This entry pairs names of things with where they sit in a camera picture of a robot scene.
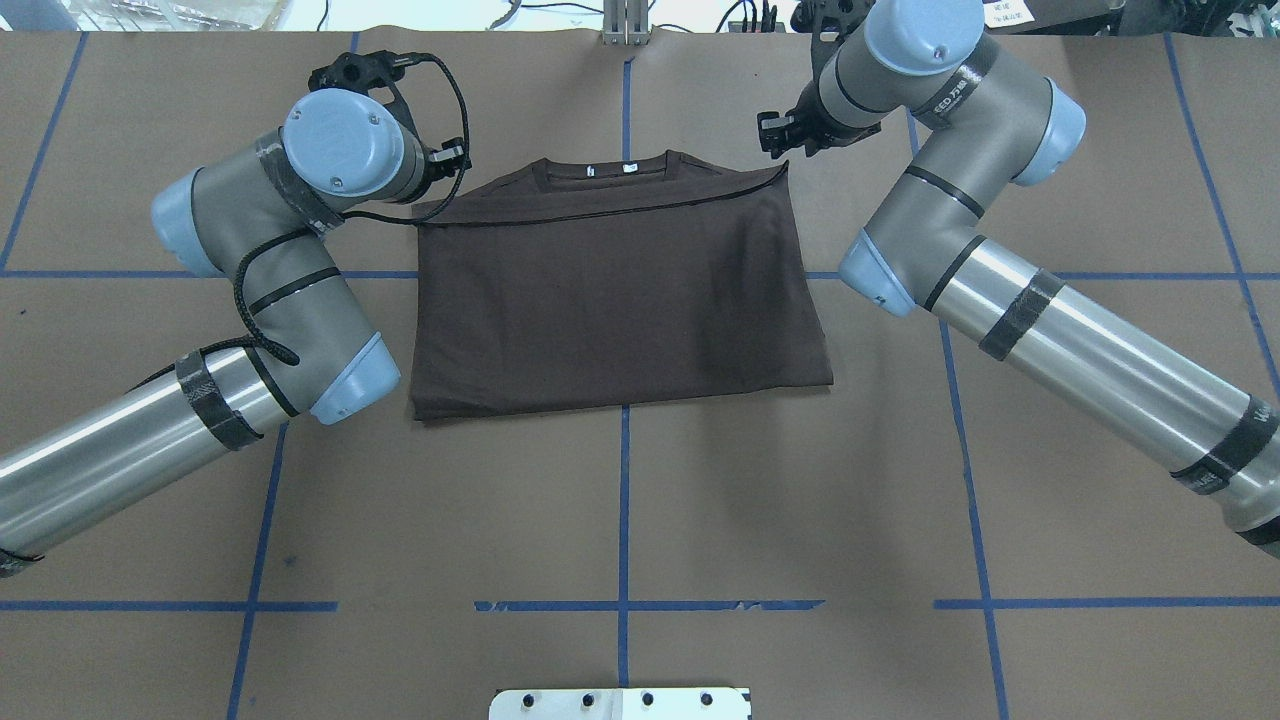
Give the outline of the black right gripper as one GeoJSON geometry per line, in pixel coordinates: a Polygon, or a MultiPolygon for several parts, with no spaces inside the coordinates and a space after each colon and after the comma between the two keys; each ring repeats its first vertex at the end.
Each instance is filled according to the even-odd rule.
{"type": "Polygon", "coordinates": [[[800,1],[790,24],[810,35],[812,82],[805,86],[790,113],[756,114],[758,135],[772,159],[800,149],[809,158],[826,149],[847,147],[881,131],[881,124],[858,120],[846,126],[822,105],[820,77],[845,40],[865,20],[872,1],[800,1]]]}

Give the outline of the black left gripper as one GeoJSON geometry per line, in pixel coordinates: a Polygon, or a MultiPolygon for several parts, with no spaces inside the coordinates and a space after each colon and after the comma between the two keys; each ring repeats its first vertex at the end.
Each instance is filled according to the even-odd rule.
{"type": "Polygon", "coordinates": [[[310,181],[439,181],[472,168],[468,143],[425,145],[397,82],[430,53],[344,53],[308,78],[310,181]]]}

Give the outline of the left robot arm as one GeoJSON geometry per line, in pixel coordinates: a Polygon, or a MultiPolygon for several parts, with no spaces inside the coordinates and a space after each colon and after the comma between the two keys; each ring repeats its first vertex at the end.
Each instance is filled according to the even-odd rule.
{"type": "Polygon", "coordinates": [[[415,202],[471,167],[468,132],[425,145],[399,91],[426,63],[443,67],[430,53],[344,53],[278,128],[156,196],[163,246],[230,282],[244,333],[3,459],[4,577],[301,413],[333,425],[399,383],[325,240],[367,218],[365,202],[415,202]]]}

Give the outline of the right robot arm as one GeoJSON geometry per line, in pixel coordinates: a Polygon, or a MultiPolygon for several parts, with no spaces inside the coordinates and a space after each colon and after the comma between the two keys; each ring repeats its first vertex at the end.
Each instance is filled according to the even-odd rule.
{"type": "Polygon", "coordinates": [[[1006,188],[1042,183],[1073,156],[1082,105],[989,33],[980,1],[805,1],[797,15],[812,36],[812,81],[792,109],[759,114],[763,151],[844,149],[895,111],[927,131],[838,278],[896,316],[933,314],[1276,556],[1277,410],[980,228],[1006,188]]]}

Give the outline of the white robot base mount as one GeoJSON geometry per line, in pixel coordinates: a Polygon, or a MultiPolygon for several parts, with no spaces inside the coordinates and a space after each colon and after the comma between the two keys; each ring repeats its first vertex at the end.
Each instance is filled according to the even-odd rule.
{"type": "Polygon", "coordinates": [[[733,687],[508,689],[489,719],[751,719],[750,691],[733,687]]]}

